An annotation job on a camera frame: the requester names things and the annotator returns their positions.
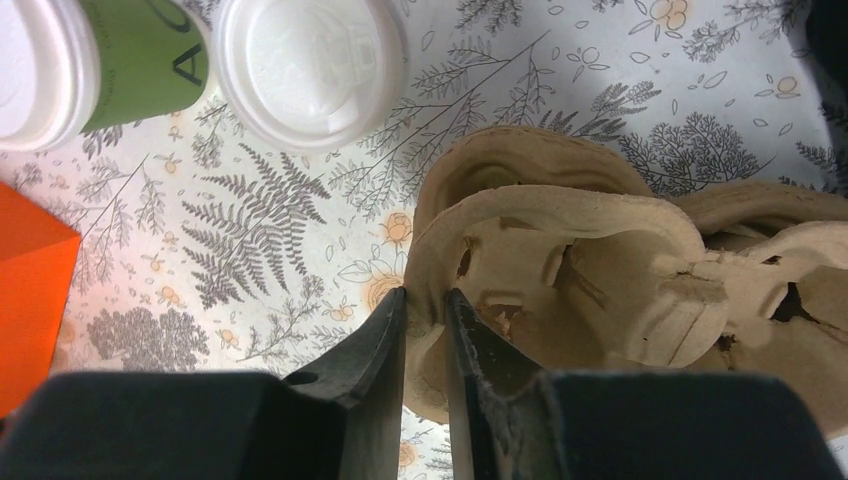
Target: floral tablecloth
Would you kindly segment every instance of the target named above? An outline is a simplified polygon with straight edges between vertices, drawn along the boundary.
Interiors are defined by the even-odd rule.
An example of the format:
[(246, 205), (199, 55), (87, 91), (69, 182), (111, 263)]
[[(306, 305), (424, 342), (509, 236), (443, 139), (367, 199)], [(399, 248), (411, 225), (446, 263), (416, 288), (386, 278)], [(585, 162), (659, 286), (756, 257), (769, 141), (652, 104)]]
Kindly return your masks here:
[[(286, 155), (219, 94), (0, 154), (0, 180), (83, 235), (56, 371), (304, 365), (401, 285), (428, 167), (488, 125), (602, 143), (665, 195), (846, 186), (848, 113), (806, 48), (809, 0), (385, 1), (408, 88), (356, 145)], [(214, 23), (220, 0), (183, 3)], [(404, 411), (398, 477), (451, 478), (446, 427)]]

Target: yellow flower print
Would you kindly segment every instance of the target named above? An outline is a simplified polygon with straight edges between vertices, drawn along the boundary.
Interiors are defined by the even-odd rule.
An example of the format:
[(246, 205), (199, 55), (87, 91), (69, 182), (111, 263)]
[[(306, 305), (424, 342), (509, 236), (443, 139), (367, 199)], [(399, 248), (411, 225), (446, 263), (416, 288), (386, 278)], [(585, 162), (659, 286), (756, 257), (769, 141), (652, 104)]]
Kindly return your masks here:
[(381, 223), (386, 240), (385, 243), (393, 243), (397, 246), (403, 245), (412, 238), (412, 220), (409, 215), (397, 212), (389, 215), (386, 223)]
[(415, 463), (416, 459), (418, 459), (418, 453), (415, 451), (415, 446), (407, 442), (401, 442), (398, 466), (400, 468), (409, 467)]
[(342, 303), (338, 307), (334, 307), (324, 300), (324, 306), (327, 307), (326, 310), (322, 313), (322, 315), (329, 315), (330, 318), (337, 322), (346, 322), (353, 317), (353, 307), (356, 305), (348, 305), (347, 304), (347, 296), (342, 298)]
[[(403, 286), (407, 255), (406, 252), (398, 251), (397, 248), (391, 250), (395, 250), (394, 258), (385, 258), (380, 245), (371, 245), (370, 260), (357, 260), (338, 273), (342, 280), (362, 284), (362, 299), (369, 312), (377, 308), (389, 290)], [(331, 310), (335, 309), (335, 307), (327, 306)], [(342, 316), (339, 318), (344, 318), (344, 308), (340, 313)]]
[(180, 308), (185, 308), (185, 304), (180, 300), (180, 296), (177, 295), (177, 292), (175, 292), (171, 287), (162, 287), (162, 290), (156, 292), (156, 296), (159, 297), (159, 303), (167, 302), (169, 307), (174, 305)]
[(182, 160), (175, 159), (173, 153), (168, 156), (156, 155), (153, 158), (165, 162), (165, 171), (170, 174), (177, 173), (177, 165), (183, 163)]
[(395, 273), (380, 275), (365, 285), (365, 303), (373, 312), (383, 297), (393, 288), (403, 286), (403, 277)]
[(665, 28), (676, 31), (686, 24), (686, 0), (655, 0), (651, 5), (651, 18)]
[(152, 256), (152, 257), (150, 255), (142, 255), (141, 258), (150, 262), (150, 269), (153, 270), (154, 272), (161, 271), (162, 270), (162, 264), (165, 263), (164, 260), (159, 260), (159, 254), (158, 253), (156, 255)]
[(766, 75), (766, 81), (768, 81), (769, 85), (772, 85), (771, 88), (766, 88), (765, 90), (760, 90), (754, 95), (755, 97), (770, 97), (774, 95), (776, 98), (781, 100), (788, 100), (790, 98), (795, 98), (801, 96), (798, 93), (798, 80), (793, 76), (785, 76), (777, 81), (777, 85), (775, 85), (774, 77), (771, 74)]
[(59, 335), (56, 338), (56, 343), (59, 345), (67, 345), (74, 341), (76, 337), (76, 329), (74, 325), (68, 321), (63, 321), (59, 326)]
[(217, 332), (215, 332), (215, 334), (218, 335), (218, 338), (221, 339), (222, 350), (228, 350), (230, 348), (241, 350), (238, 346), (238, 337), (236, 337), (231, 330), (218, 330)]
[(165, 238), (162, 239), (162, 243), (168, 245), (176, 245), (179, 240), (180, 239), (177, 238), (176, 235), (174, 235), (174, 232), (165, 232)]

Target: fern print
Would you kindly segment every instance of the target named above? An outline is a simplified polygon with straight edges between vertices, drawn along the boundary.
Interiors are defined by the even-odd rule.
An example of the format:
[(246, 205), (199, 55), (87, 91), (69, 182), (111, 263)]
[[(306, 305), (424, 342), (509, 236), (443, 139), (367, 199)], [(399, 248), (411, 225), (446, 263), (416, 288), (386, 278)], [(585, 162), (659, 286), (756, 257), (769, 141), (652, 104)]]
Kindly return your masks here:
[(823, 101), (819, 111), (827, 123), (848, 131), (848, 111), (845, 110), (845, 107)]
[(164, 205), (159, 203), (161, 195), (157, 187), (160, 183), (151, 180), (144, 173), (144, 163), (148, 158), (149, 155), (145, 156), (135, 169), (130, 171), (122, 169), (111, 158), (100, 157), (91, 165), (91, 175), (77, 184), (76, 195), (80, 201), (55, 200), (48, 204), (51, 211), (55, 211), (59, 218), (67, 219), (68, 225), (75, 229), (81, 229), (82, 221), (89, 214), (98, 213), (97, 218), (82, 235), (82, 244), (71, 280), (71, 284), (82, 294), (97, 283), (104, 285), (111, 281), (115, 268), (115, 251), (129, 246), (133, 215), (129, 213), (129, 205), (121, 198), (121, 194), (139, 172), (145, 179), (145, 186), (139, 198), (151, 198), (149, 205), (134, 212), (139, 215), (135, 222), (136, 227), (141, 231), (150, 231), (157, 227), (156, 222), (159, 221), (157, 228), (161, 228)]
[(622, 153), (659, 195), (677, 197), (707, 185), (749, 178), (771, 163), (760, 164), (745, 150), (732, 125), (698, 112), (683, 126), (660, 123), (648, 138), (632, 133), (618, 139)]
[(435, 455), (427, 461), (427, 468), (439, 472), (439, 479), (453, 478), (450, 439), (445, 439), (440, 446), (433, 447), (433, 453)]
[(208, 128), (208, 133), (195, 133), (191, 150), (194, 163), (210, 170), (221, 166), (221, 148), (224, 138), (221, 132), (231, 131), (238, 137), (244, 136), (244, 125), (235, 113), (229, 109), (229, 104), (218, 97), (210, 99), (194, 119), (202, 128)]
[(280, 363), (292, 356), (295, 346), (308, 340), (308, 336), (297, 330), (305, 320), (320, 309), (320, 300), (324, 295), (324, 281), (314, 275), (303, 280), (300, 299), (289, 298), (283, 304), (279, 314), (268, 315), (271, 330), (265, 335), (256, 327), (250, 327), (250, 343), (239, 362), (261, 358), (265, 362)]
[(512, 103), (496, 108), (497, 115), (494, 125), (533, 125), (535, 115), (539, 114), (542, 105), (545, 105), (544, 92), (552, 92), (550, 85), (542, 83), (542, 75), (554, 73), (547, 68), (539, 68), (533, 61), (533, 47), (530, 47), (529, 65), (527, 71), (522, 75), (516, 85), (509, 91)]
[(149, 231), (153, 235), (158, 235), (164, 231), (164, 219), (162, 214), (165, 213), (165, 197), (164, 193), (160, 193), (158, 188), (162, 182), (153, 180), (144, 175), (144, 187), (139, 196), (139, 207), (135, 211), (136, 227), (142, 232)]
[[(450, 63), (425, 69), (413, 83), (418, 96), (432, 103), (403, 99), (385, 124), (359, 143), (377, 161), (338, 163), (329, 187), (341, 190), (349, 204), (373, 220), (397, 203), (412, 203), (429, 167), (445, 148), (469, 132), (490, 125), (490, 118), (502, 117), (500, 123), (504, 124), (532, 124), (545, 104), (544, 96), (552, 90), (541, 78), (553, 72), (539, 67), (534, 57), (535, 45), (548, 33), (508, 58), (497, 57), (492, 53), (491, 42), (480, 37), (453, 44), (448, 50)], [(489, 105), (481, 90), (502, 70), (516, 64), (527, 67), (522, 67), (509, 103)], [(472, 69), (481, 69), (488, 75), (472, 84)], [(484, 111), (486, 107), (498, 114)], [(426, 121), (416, 126), (423, 119)]]
[(299, 171), (288, 155), (280, 155), (277, 169), (247, 145), (241, 147), (253, 160), (258, 180), (244, 174), (202, 178), (226, 189), (237, 203), (183, 202), (188, 213), (209, 227), (183, 227), (203, 247), (185, 251), (201, 267), (192, 275), (207, 309), (244, 301), (243, 294), (270, 295), (270, 281), (288, 291), (286, 262), (297, 273), (307, 273), (302, 252), (307, 222), (326, 224), (314, 203), (314, 197), (330, 198), (320, 179)]
[(23, 167), (15, 170), (14, 178), (12, 179), (12, 188), (20, 191), (24, 187), (40, 185), (43, 181), (44, 175), (41, 172), (41, 167), (34, 162), (27, 162)]
[(595, 97), (591, 108), (595, 115), (582, 125), (574, 123), (579, 111), (566, 115), (563, 111), (554, 114), (548, 110), (537, 126), (595, 143), (616, 141), (621, 136), (618, 132), (627, 125), (623, 117), (644, 112), (648, 108), (644, 104), (660, 93), (662, 90), (654, 89), (654, 83), (650, 81), (639, 82), (632, 87), (615, 83)]
[(456, 29), (465, 33), (483, 19), (484, 27), (492, 36), (503, 31), (507, 25), (521, 26), (521, 0), (460, 0), (456, 9), (462, 14)]
[(83, 236), (71, 279), (80, 293), (85, 294), (94, 284), (102, 285), (112, 279), (115, 249), (129, 246), (131, 231), (132, 217), (127, 213), (127, 204), (115, 197)]
[(789, 35), (807, 11), (810, 0), (746, 0), (734, 5), (725, 5), (725, 16), (733, 17), (736, 23), (719, 28), (715, 20), (707, 21), (696, 28), (683, 46), (683, 51), (692, 61), (712, 63), (727, 47), (735, 45), (742, 37), (740, 27), (750, 25), (757, 30), (760, 23), (766, 24), (760, 40), (767, 45)]
[(795, 148), (804, 160), (818, 167), (822, 176), (828, 179), (821, 191), (842, 195), (848, 193), (848, 151), (845, 147), (835, 149), (796, 142)]

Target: green paper cup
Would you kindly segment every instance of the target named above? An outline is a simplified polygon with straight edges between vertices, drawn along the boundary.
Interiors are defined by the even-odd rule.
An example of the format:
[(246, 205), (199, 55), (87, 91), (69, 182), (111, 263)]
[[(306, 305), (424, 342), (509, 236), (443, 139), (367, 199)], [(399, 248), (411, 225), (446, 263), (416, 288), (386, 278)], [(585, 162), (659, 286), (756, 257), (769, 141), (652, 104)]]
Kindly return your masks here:
[(190, 107), (214, 83), (207, 38), (169, 0), (0, 0), (0, 150)]

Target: leaf drawing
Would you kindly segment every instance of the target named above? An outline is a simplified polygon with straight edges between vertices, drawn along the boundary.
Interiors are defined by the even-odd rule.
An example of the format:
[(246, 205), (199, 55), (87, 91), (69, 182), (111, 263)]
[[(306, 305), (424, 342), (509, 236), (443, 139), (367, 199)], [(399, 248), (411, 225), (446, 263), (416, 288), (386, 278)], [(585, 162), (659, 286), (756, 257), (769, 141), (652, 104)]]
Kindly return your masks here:
[(595, 114), (583, 125), (573, 123), (579, 111), (568, 115), (562, 111), (556, 114), (548, 111), (537, 126), (596, 143), (612, 142), (620, 137), (618, 132), (627, 125), (623, 117), (645, 111), (648, 107), (643, 104), (660, 93), (662, 90), (655, 90), (654, 83), (650, 81), (639, 82), (632, 87), (615, 83), (595, 97), (591, 107)]
[(157, 187), (162, 182), (153, 180), (144, 173), (144, 187), (139, 196), (139, 207), (135, 211), (136, 227), (142, 232), (150, 231), (158, 235), (164, 231), (165, 221), (162, 214), (165, 213), (165, 194), (160, 193)]
[(298, 170), (286, 154), (275, 168), (247, 145), (241, 147), (253, 160), (258, 179), (244, 174), (202, 179), (229, 191), (236, 202), (183, 202), (188, 213), (207, 224), (206, 229), (183, 227), (202, 247), (184, 250), (201, 267), (192, 276), (207, 309), (243, 301), (242, 293), (269, 295), (269, 280), (288, 291), (286, 262), (300, 275), (307, 273), (302, 251), (307, 222), (326, 224), (315, 207), (315, 197), (330, 198), (319, 178)]
[[(147, 156), (139, 162), (132, 173), (124, 173), (118, 164), (108, 157), (99, 158), (91, 166), (92, 176), (82, 180), (77, 185), (77, 196), (81, 203), (61, 201), (54, 208), (61, 215), (73, 219), (72, 225), (80, 226), (83, 219), (91, 212), (99, 212), (98, 217), (82, 236), (82, 243), (77, 253), (77, 263), (71, 284), (85, 294), (95, 283), (105, 284), (112, 278), (114, 269), (114, 250), (129, 246), (129, 234), (132, 231), (133, 217), (127, 212), (127, 203), (120, 198), (121, 192), (139, 171), (143, 171)], [(113, 193), (111, 182), (120, 180), (120, 187)], [(156, 193), (156, 184), (148, 183), (142, 190), (141, 198)], [(156, 199), (152, 199), (153, 212), (156, 213)], [(143, 209), (136, 213), (146, 213)], [(143, 228), (150, 228), (144, 223)]]
[(457, 30), (467, 32), (485, 18), (485, 30), (495, 36), (508, 24), (521, 26), (524, 7), (521, 0), (460, 0), (456, 9), (461, 13), (456, 22)]
[(77, 185), (77, 195), (85, 203), (98, 203), (112, 198), (110, 182), (130, 177), (130, 174), (123, 173), (118, 164), (108, 157), (98, 158), (91, 171), (92, 176)]
[[(448, 51), (449, 63), (431, 65), (413, 83), (419, 97), (445, 100), (419, 104), (409, 98), (402, 99), (384, 125), (358, 143), (376, 162), (338, 163), (329, 187), (341, 190), (347, 203), (373, 220), (397, 202), (409, 203), (415, 199), (430, 165), (446, 146), (489, 123), (484, 108), (497, 111), (494, 116), (503, 124), (532, 123), (531, 117), (539, 112), (545, 104), (544, 96), (551, 91), (541, 77), (552, 72), (538, 67), (533, 56), (533, 47), (547, 33), (505, 59), (495, 56), (491, 42), (480, 37), (454, 44)], [(510, 94), (505, 96), (509, 103), (487, 104), (478, 90), (518, 59), (526, 61), (522, 62), (526, 69), (522, 69)], [(480, 66), (489, 66), (489, 73), (471, 84), (467, 72)], [(420, 126), (415, 125), (419, 117), (426, 119)], [(444, 122), (436, 123), (442, 117), (446, 117)]]
[(809, 3), (810, 0), (746, 0), (744, 3), (725, 5), (725, 16), (733, 17), (736, 23), (719, 28), (715, 20), (707, 21), (692, 32), (683, 51), (692, 61), (714, 62), (727, 47), (739, 42), (742, 35), (740, 27), (746, 24), (751, 25), (752, 31), (757, 30), (761, 23), (765, 24), (759, 38), (771, 44), (780, 39), (781, 35), (789, 34)]
[(117, 145), (123, 136), (124, 127), (122, 125), (86, 132), (83, 134), (85, 140), (82, 142), (82, 151), (91, 160), (95, 155), (100, 155), (104, 148)]
[(848, 192), (848, 151), (844, 147), (838, 150), (833, 147), (817, 147), (796, 142), (795, 148), (801, 156), (821, 170), (828, 182), (822, 191), (831, 193)]
[[(512, 100), (512, 103), (494, 110), (494, 114), (497, 116), (494, 125), (533, 125), (533, 117), (539, 113), (542, 105), (545, 105), (544, 93), (553, 91), (550, 85), (541, 81), (542, 75), (552, 74), (554, 73), (553, 70), (539, 68), (536, 65), (536, 62), (533, 61), (532, 47), (530, 48), (528, 57), (530, 61), (527, 71), (524, 72), (516, 82), (516, 85), (509, 91), (509, 98)], [(477, 115), (479, 116), (479, 120), (485, 120), (485, 117), (482, 115)], [(464, 129), (461, 132), (462, 134), (457, 135), (456, 138), (462, 138), (465, 134), (470, 133), (471, 130), (469, 128)]]
[(328, 328), (323, 325), (317, 325), (309, 332), (309, 338), (312, 340), (312, 348), (317, 352), (323, 353), (336, 346), (351, 333), (353, 333), (352, 329), (343, 327)]
[(704, 82), (703, 87), (706, 88), (707, 90), (709, 90), (711, 88), (715, 88), (715, 87), (721, 85), (721, 82), (724, 81), (724, 77), (726, 77), (726, 76), (727, 76), (727, 70), (723, 70), (721, 72), (718, 72), (715, 75), (713, 75), (712, 77), (710, 77), (706, 82)]
[(848, 111), (844, 107), (823, 101), (819, 111), (827, 123), (848, 131)]
[(509, 61), (493, 57), (491, 41), (484, 43), (481, 37), (476, 42), (469, 37), (454, 43), (448, 56), (450, 61), (430, 65), (415, 77), (412, 87), (418, 90), (419, 97), (445, 98), (449, 92), (458, 95), (468, 88), (468, 73), (472, 68)]
[(444, 472), (441, 478), (453, 478), (453, 457), (451, 454), (450, 439), (445, 439), (441, 445), (433, 447), (433, 453), (435, 455), (427, 460), (427, 468)]
[(44, 181), (41, 167), (37, 163), (27, 162), (23, 167), (15, 169), (12, 188), (20, 191), (24, 187), (33, 187)]
[(308, 339), (307, 335), (299, 332), (296, 327), (320, 309), (323, 295), (323, 280), (314, 275), (305, 277), (300, 298), (297, 301), (291, 297), (286, 299), (279, 314), (268, 315), (270, 331), (263, 335), (255, 326), (250, 327), (250, 343), (244, 357), (237, 361), (261, 358), (266, 362), (279, 363), (290, 358), (292, 353), (296, 352), (296, 346)]
[(183, 7), (197, 15), (208, 28), (212, 28), (212, 14), (221, 0), (183, 0)]
[(95, 283), (105, 284), (112, 279), (113, 247), (127, 247), (132, 231), (132, 217), (126, 210), (127, 204), (120, 198), (114, 198), (83, 236), (71, 280), (80, 293), (85, 294)]
[(622, 3), (624, 3), (624, 0), (592, 0), (592, 9), (604, 13), (607, 11), (607, 8), (612, 8)]
[(62, 223), (77, 232), (81, 230), (80, 223), (88, 217), (89, 213), (100, 210), (98, 208), (86, 207), (79, 202), (63, 200), (59, 197), (48, 199), (44, 209), (50, 215), (58, 218)]
[(100, 358), (120, 358), (124, 370), (190, 372), (199, 355), (209, 355), (203, 328), (174, 309), (159, 318), (142, 307), (111, 314), (104, 309), (86, 329)]
[(761, 165), (745, 150), (732, 125), (722, 126), (714, 115), (698, 112), (688, 115), (683, 126), (660, 123), (647, 138), (632, 133), (618, 144), (651, 189), (663, 196), (749, 178), (771, 163)]
[(209, 128), (208, 133), (195, 133), (191, 144), (194, 163), (209, 170), (221, 166), (221, 147), (224, 139), (221, 132), (228, 130), (238, 137), (244, 136), (244, 125), (229, 104), (213, 97), (194, 119), (200, 127)]

